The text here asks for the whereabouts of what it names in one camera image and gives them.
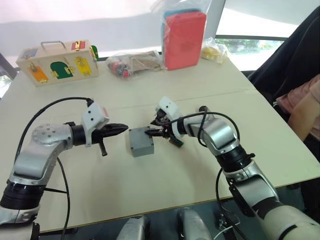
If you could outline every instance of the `green latch door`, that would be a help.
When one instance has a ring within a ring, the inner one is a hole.
[[[56,61],[50,64],[50,68],[52,70],[52,74],[57,79],[65,79],[73,77],[71,71],[69,71],[68,66],[62,61]]]

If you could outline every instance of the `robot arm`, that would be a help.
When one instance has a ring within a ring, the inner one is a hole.
[[[33,220],[57,157],[73,146],[92,144],[99,144],[102,156],[107,155],[103,138],[128,129],[124,124],[106,124],[108,121],[106,110],[92,103],[82,115],[81,125],[43,124],[32,132],[31,142],[17,157],[0,201],[0,239],[38,239],[39,225]]]
[[[258,218],[269,239],[319,238],[319,224],[298,209],[280,202],[276,190],[252,159],[255,155],[246,153],[233,129],[224,120],[208,114],[200,129],[202,114],[181,118],[175,124],[170,124],[170,121],[177,119],[177,116],[182,117],[182,114],[167,97],[161,99],[156,110],[156,119],[151,124],[162,128],[148,130],[146,134],[165,138],[183,135],[197,137],[200,131],[200,139],[222,167],[238,207],[246,216]]]

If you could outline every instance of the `red plastic case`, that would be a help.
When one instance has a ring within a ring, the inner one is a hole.
[[[197,65],[207,15],[200,11],[177,13],[166,18],[164,64],[168,70]]]

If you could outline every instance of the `wooden toy box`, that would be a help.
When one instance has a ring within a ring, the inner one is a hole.
[[[23,50],[16,63],[37,87],[99,75],[88,40],[42,42],[41,46]]]

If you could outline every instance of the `beige tabletop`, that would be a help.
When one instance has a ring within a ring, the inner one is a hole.
[[[46,104],[64,97],[91,97],[108,110],[110,123],[130,128],[149,125],[161,97],[167,96],[182,113],[201,105],[230,116],[238,125],[241,144],[276,186],[320,176],[320,164],[245,76],[229,61],[218,65],[200,60],[195,67],[146,72],[132,79],[113,76],[99,63],[100,76],[56,85],[34,87],[23,72],[0,100],[0,188],[13,166],[21,133],[30,118]],[[85,101],[59,103],[43,113],[31,129],[42,123],[80,123]],[[26,146],[30,133],[25,138]],[[134,158],[129,132],[104,140],[108,156],[99,146],[77,146],[60,155],[70,188],[69,227],[138,215],[216,199],[215,179],[220,166],[196,138],[185,136],[179,149],[154,138],[155,153]],[[49,188],[65,189],[57,166]],[[230,197],[222,178],[220,195]],[[64,194],[45,192],[36,222],[42,231],[61,229],[67,200]]]

